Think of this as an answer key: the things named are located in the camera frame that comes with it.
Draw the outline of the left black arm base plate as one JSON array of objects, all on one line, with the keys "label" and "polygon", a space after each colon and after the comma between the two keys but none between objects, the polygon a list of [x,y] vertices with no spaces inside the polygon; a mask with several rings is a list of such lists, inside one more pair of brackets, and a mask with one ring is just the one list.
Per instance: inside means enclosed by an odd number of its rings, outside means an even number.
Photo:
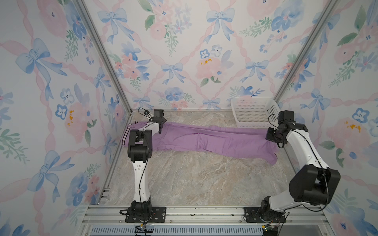
[{"label": "left black arm base plate", "polygon": [[126,213],[126,223],[164,223],[166,207],[147,207],[141,209],[130,206]]}]

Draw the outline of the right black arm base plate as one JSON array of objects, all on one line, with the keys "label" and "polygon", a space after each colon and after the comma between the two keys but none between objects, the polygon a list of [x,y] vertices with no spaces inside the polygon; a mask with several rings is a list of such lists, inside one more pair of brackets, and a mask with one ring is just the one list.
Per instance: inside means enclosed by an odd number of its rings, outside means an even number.
[{"label": "right black arm base plate", "polygon": [[244,220],[247,223],[285,223],[286,217],[283,212],[276,212],[271,209],[264,210],[262,207],[246,206],[243,208]]}]

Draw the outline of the purple long pants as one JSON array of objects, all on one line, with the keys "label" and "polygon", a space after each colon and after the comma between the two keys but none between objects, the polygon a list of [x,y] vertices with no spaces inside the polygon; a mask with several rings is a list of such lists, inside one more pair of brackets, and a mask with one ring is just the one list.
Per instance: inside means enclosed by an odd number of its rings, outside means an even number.
[{"label": "purple long pants", "polygon": [[232,158],[261,158],[277,162],[278,147],[265,139],[266,129],[195,126],[173,122],[153,135],[153,150],[212,152]]}]

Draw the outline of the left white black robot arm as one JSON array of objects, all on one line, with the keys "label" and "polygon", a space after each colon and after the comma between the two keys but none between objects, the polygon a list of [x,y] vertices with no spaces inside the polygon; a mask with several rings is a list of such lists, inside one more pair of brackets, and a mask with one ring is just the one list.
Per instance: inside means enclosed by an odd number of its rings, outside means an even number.
[{"label": "left white black robot arm", "polygon": [[153,136],[161,134],[165,118],[152,117],[140,129],[129,131],[128,157],[134,170],[134,199],[127,210],[128,223],[164,223],[166,207],[154,207],[147,180],[148,161],[153,154]]}]

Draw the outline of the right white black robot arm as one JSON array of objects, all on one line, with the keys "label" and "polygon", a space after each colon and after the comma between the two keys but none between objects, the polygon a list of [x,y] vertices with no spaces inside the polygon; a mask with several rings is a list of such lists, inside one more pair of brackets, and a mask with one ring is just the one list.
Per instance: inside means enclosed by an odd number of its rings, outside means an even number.
[{"label": "right white black robot arm", "polygon": [[265,222],[283,217],[287,210],[304,206],[325,209],[340,182],[339,171],[331,169],[313,145],[308,130],[295,129],[293,123],[268,128],[268,141],[290,146],[300,170],[289,182],[288,190],[265,197],[257,215]]}]

